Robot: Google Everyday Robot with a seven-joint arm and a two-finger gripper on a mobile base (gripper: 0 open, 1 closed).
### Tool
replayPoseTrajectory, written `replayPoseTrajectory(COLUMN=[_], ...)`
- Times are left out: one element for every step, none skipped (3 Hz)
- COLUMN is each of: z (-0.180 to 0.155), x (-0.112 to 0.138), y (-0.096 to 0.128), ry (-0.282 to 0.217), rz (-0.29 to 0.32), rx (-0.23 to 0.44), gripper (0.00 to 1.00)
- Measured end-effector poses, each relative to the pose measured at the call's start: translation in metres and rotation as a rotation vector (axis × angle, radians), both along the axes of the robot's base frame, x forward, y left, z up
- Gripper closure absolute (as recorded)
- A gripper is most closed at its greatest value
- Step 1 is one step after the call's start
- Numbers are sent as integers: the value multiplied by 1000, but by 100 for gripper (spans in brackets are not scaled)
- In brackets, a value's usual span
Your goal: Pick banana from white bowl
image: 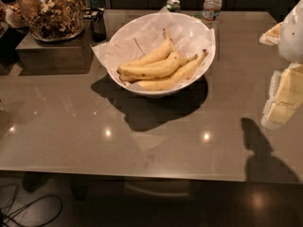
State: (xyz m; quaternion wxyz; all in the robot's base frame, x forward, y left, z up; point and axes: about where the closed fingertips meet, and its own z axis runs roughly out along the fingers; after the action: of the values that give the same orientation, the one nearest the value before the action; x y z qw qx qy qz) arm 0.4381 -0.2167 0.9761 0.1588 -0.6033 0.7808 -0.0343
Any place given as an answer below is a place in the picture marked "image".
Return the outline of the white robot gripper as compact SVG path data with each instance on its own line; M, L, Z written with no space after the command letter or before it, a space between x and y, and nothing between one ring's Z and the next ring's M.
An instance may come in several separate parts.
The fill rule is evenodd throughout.
M292 62L283 72L275 71L271 77L261 125L274 130L284 126L303 104L303 0L296 4L282 24L267 30L259 41L278 45L280 56Z

